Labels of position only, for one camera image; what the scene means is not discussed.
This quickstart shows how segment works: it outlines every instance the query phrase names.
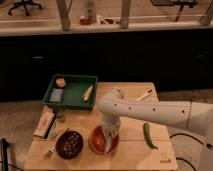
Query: stand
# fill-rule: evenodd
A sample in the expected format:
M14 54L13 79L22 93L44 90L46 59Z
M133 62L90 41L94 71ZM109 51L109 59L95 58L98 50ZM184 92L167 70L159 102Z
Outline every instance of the stand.
M8 146L9 146L9 143L4 138L2 138L0 140L2 171L8 171L8 161L7 161L7 147Z

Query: black cabinet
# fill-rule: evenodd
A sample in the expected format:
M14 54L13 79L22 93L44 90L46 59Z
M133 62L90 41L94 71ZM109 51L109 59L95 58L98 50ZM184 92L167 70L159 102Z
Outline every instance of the black cabinet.
M212 29L0 38L0 100L42 99L56 73L212 88Z

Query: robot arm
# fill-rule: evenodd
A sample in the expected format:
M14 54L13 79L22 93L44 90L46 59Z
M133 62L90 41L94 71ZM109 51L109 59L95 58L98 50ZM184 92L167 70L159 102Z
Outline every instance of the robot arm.
M102 122L108 125L120 116L155 122L190 132L206 135L213 121L213 105L197 102L137 102L123 99L123 92L114 88L98 103L103 113Z
M118 133L120 116L146 120L189 130L206 136L199 170L212 170L213 163L213 104L196 102L137 102L124 99L124 93L114 88L98 103L102 115L102 132L109 149L111 139Z

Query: bottle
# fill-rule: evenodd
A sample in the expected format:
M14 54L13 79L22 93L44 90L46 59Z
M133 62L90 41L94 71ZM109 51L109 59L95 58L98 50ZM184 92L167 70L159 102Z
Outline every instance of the bottle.
M94 0L84 0L84 16L86 19L91 20L92 23L96 23L96 5Z

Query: chair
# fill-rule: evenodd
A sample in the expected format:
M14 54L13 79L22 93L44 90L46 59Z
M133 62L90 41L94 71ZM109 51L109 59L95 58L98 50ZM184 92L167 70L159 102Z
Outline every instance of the chair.
M16 9L16 8L19 8L20 6L24 6L26 12L26 16L30 16L30 13L27 9L27 5L35 5L35 6L38 6L38 8L41 10L42 9L42 6L41 4L38 4L38 3L34 3L33 0L21 0L20 2L14 2L13 3L13 7L9 9L8 11L8 15L12 15L12 10Z

